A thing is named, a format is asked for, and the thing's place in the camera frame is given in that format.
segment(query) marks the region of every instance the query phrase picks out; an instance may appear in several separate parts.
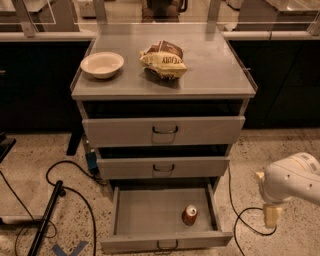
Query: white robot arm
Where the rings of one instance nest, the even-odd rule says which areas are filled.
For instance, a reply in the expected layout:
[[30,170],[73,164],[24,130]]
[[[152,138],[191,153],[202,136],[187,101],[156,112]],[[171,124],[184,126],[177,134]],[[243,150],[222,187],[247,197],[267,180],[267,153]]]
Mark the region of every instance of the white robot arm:
[[274,228],[281,214],[279,204],[292,196],[320,205],[320,164],[308,153],[297,153],[276,161],[257,173],[265,225]]

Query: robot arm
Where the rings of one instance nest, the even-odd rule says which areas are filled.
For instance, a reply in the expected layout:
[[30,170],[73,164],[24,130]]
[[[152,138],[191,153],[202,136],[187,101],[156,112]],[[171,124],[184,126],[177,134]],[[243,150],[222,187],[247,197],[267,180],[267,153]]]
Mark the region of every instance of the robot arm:
[[277,205],[299,197],[320,205],[320,164],[310,154],[297,153],[267,166],[260,175],[260,193],[268,204]]

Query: glass panel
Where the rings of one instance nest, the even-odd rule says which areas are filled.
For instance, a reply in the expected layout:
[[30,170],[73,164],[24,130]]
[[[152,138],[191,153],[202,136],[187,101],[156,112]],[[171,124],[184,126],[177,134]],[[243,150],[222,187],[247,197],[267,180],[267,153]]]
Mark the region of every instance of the glass panel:
[[[141,0],[105,1],[108,23],[140,23],[142,21],[142,2]],[[189,0],[187,4],[184,2],[181,1],[181,6],[179,5],[180,22],[207,21],[210,0]],[[81,26],[94,23],[95,12],[92,0],[77,0],[74,1],[74,4]]]
[[228,31],[307,31],[319,10],[320,0],[226,0],[219,22]]
[[71,0],[0,1],[0,32],[78,32],[76,20]]

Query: glass partition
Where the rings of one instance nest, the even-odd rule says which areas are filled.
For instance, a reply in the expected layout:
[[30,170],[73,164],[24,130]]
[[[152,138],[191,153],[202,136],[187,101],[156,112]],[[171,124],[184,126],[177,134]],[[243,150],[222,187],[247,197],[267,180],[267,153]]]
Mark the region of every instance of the glass partition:
[[[180,23],[217,21],[227,32],[309,31],[314,25],[319,34],[320,0],[179,1]],[[101,23],[141,21],[142,0],[0,0],[0,32],[96,32]]]

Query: drawer handle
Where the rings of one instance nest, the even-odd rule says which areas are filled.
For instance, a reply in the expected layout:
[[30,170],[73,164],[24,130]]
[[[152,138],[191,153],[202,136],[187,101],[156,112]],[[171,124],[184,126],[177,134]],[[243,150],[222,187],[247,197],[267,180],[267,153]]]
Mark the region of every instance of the drawer handle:
[[174,133],[177,133],[178,130],[179,130],[178,126],[176,126],[174,130],[169,130],[169,131],[157,130],[157,128],[155,128],[154,126],[152,127],[153,133],[156,133],[156,134],[174,134]]
[[178,245],[179,245],[179,243],[178,243],[177,239],[176,239],[176,244],[174,246],[172,246],[172,247],[160,246],[160,241],[157,241],[157,247],[158,247],[159,250],[165,250],[165,251],[167,251],[167,250],[170,250],[170,251],[171,250],[176,250],[178,248]]
[[174,170],[174,164],[171,165],[170,169],[161,169],[161,168],[157,168],[157,166],[154,164],[153,165],[153,170],[156,172],[172,172]]

